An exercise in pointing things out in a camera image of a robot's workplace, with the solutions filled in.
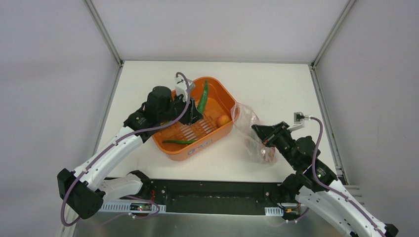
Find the long green chili pepper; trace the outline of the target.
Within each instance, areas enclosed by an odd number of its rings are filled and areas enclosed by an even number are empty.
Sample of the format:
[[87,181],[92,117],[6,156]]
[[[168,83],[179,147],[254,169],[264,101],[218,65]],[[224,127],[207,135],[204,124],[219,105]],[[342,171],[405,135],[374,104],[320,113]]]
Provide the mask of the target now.
[[199,103],[197,105],[197,110],[203,114],[206,108],[206,104],[208,101],[208,94],[209,94],[209,83],[208,80],[205,80],[205,84],[204,84],[204,88],[203,88],[203,92],[201,94]]

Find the clear zip top bag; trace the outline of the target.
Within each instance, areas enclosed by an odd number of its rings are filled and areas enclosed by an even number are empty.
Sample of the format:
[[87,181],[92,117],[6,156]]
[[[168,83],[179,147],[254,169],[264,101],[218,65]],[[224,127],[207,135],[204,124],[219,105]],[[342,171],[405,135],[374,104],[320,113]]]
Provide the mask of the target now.
[[235,102],[231,108],[231,116],[235,129],[244,140],[246,151],[252,162],[274,164],[275,148],[268,148],[252,129],[252,125],[259,125],[260,119],[252,107]]

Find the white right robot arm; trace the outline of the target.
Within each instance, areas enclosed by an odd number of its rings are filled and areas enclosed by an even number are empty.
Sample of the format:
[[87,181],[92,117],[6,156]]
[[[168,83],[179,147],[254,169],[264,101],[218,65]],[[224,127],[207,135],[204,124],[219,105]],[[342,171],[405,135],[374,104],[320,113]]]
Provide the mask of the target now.
[[295,171],[281,184],[281,198],[312,210],[344,237],[394,237],[397,227],[369,213],[347,190],[337,175],[318,159],[319,143],[311,136],[292,138],[285,122],[252,125],[262,144],[276,148]]

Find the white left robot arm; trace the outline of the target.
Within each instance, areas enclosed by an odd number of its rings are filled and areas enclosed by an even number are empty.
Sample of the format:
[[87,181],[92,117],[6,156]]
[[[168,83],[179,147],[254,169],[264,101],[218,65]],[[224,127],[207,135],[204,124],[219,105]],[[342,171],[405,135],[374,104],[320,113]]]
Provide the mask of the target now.
[[66,206],[70,206],[79,218],[88,219],[108,202],[130,195],[143,200],[150,195],[147,177],[138,170],[112,180],[106,180],[106,177],[158,131],[178,121],[191,125],[202,119],[191,96],[194,87],[194,83],[178,85],[174,96],[165,86],[154,87],[106,147],[73,171],[64,168],[58,173],[59,194],[63,200],[60,217],[65,226],[70,226],[65,220]]

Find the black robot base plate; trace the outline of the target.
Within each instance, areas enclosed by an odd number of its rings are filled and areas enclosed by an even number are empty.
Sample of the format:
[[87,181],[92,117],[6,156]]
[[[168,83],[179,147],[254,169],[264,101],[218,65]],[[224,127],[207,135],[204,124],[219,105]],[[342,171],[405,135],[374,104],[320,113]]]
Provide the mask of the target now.
[[167,213],[265,215],[296,201],[279,183],[152,179],[135,197],[164,205]]

